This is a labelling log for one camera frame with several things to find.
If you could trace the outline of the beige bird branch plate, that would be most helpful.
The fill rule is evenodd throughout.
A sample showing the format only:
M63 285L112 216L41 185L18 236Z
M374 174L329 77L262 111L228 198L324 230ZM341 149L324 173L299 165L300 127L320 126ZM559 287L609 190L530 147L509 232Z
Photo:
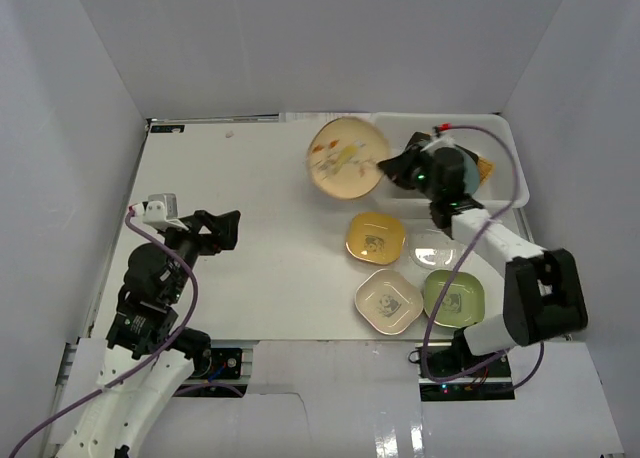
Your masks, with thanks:
M326 123L306 153L306 167L313 184L327 195L353 200L369 194L382 172L378 163L391 156L382 132L369 121L340 117Z

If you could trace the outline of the yellow panda square dish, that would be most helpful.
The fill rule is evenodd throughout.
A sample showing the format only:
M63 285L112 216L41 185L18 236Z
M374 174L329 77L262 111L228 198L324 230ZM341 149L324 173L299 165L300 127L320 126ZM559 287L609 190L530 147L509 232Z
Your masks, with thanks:
M360 261L386 266L400 257L405 241L406 230L398 219L388 214L365 212L351 220L345 246L349 254Z

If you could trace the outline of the woven fan-shaped basket plate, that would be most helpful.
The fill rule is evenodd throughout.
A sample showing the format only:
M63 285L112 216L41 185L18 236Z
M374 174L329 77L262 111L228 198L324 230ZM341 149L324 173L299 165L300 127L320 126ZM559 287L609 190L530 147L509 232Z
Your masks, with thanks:
M476 161L476 166L479 173L480 185L484 185L492 176L495 170L495 164L492 161L479 156Z

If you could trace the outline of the clear plastic dish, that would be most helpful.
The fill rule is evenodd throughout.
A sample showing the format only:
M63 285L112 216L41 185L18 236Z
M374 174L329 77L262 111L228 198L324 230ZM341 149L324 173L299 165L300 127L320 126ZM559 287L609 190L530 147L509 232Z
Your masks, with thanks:
M407 243L410 258L425 269L451 270L465 250L439 230L410 230Z

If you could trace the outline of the cream panda square dish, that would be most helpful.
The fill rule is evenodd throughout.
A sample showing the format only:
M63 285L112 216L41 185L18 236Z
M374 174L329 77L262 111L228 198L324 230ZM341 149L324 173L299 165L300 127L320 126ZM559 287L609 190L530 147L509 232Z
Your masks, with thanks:
M424 313L419 289L391 269L370 275L356 290L354 305L374 330L386 336L405 332Z

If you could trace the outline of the green panda square dish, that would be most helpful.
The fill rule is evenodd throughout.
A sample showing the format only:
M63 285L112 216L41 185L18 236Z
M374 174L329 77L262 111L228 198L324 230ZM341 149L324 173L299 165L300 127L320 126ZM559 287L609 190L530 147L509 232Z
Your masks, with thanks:
M449 270L432 271L425 279L422 295L424 311L429 316L444 285ZM480 281L466 272L459 272L444 297L435 324L447 328L463 328L481 322L485 317L485 292Z

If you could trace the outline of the black square amber plate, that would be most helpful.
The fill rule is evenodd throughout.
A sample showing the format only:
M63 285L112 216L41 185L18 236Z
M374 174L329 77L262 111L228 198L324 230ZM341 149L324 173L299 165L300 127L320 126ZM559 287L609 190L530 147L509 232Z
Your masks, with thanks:
M431 140L432 138L429 134L415 132L407 143L405 149L410 145L417 144L418 142L426 142L425 150L429 151L435 160L433 185L438 185L439 188L451 188L452 183L450 181L450 175L448 174L448 172L451 170L452 165L452 158L450 155L452 148L443 147L439 149L433 149L430 147Z

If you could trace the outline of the teal round plate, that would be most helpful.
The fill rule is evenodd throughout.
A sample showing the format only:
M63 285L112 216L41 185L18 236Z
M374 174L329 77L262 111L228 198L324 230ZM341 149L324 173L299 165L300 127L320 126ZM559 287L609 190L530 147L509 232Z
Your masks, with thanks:
M452 165L448 174L453 191L457 196L473 195L480 187L478 156L458 145L452 147L450 155Z

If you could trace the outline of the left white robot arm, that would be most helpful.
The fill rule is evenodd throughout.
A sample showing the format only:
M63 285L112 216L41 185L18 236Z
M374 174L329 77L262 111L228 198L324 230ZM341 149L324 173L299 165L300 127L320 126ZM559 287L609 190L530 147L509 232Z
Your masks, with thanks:
M240 218L237 210L178 218L157 200L130 207L125 224L146 241L129 255L96 389L79 401L58 456L138 456L174 393L209 370L209 335L188 328L174 306L187 285L199 293L199 258L236 247Z

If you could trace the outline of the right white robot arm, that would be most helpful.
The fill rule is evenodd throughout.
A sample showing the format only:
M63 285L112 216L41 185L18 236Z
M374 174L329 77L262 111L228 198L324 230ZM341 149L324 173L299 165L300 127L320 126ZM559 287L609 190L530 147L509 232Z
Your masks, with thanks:
M425 195L436 227L503 279L498 312L456 330L450 347L434 355L472 377L497 353L581 331L589 318L574 256L544 249L499 223L467 192L466 161L456 146L414 145L377 166L394 185Z

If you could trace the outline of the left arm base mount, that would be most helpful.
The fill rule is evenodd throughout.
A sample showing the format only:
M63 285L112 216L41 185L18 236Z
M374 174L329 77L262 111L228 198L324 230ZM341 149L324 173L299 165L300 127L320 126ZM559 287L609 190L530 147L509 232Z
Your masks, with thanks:
M195 371L178 388L179 398L242 398L252 373L253 345L212 341L195 361Z

